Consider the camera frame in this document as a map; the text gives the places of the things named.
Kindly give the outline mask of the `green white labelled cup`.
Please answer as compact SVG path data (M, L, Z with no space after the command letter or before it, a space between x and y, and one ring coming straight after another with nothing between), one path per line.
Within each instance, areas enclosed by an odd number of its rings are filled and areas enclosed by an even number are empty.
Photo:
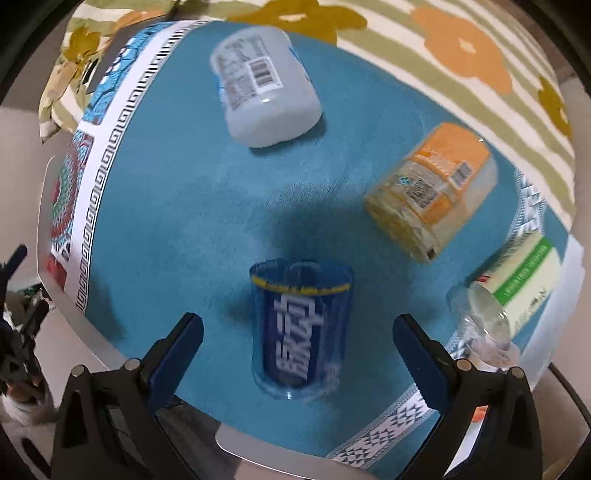
M552 294L560 268L556 248L533 231L508 243L469 285L450 292L451 313L473 357L498 369L518 363L514 339Z

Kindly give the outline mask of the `orange labelled clear cup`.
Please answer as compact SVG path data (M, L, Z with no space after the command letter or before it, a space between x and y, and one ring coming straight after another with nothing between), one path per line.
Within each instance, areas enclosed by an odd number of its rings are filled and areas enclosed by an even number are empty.
M430 263L471 220L498 182L485 140L442 123L366 195L370 216L411 258Z

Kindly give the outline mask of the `pale blue labelled cup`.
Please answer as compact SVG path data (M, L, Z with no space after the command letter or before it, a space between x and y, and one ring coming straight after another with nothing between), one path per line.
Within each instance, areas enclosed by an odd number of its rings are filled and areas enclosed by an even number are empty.
M211 53L229 134L249 148L294 140L317 125L322 105L287 33L242 28Z

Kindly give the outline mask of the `calico cat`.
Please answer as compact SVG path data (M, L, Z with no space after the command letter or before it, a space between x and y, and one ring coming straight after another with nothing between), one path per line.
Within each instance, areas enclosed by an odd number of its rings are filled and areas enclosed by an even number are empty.
M1 265L1 407L10 420L31 426L53 422L57 411L35 355L36 337L50 312L46 292L41 285L9 289L27 254L20 245Z

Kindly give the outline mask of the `blue patterned tablecloth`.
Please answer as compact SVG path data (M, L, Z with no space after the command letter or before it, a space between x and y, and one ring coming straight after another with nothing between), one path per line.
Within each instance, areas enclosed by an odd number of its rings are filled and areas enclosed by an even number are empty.
M448 293L518 231L524 203L543 201L520 183L542 151L522 122L500 110L479 120L436 86L363 56L355 39L332 46L297 34L322 119L293 141L249 149L228 134L208 64L237 29L168 22L143 50L136 29L116 36L97 70L127 76L103 120L83 121L72 138L68 158L85 169L70 244L46 284L111 368L197 313L204 343L177 395L214 419L223 449L294 476L365 469L393 479L436 419L394 347L394 318L412 314L458 348ZM483 139L499 180L424 265L376 225L363 198L447 122ZM273 398L252 375L249 267L280 257L335 260L355 273L341 382L311 400Z

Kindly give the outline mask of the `floral striped bed quilt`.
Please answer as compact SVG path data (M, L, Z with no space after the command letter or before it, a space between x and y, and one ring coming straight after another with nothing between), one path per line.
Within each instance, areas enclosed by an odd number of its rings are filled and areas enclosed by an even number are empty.
M272 25L379 66L474 128L532 176L563 225L573 223L575 153L557 73L490 1L84 1L40 98L41 138L75 130L91 66L118 31L172 13Z

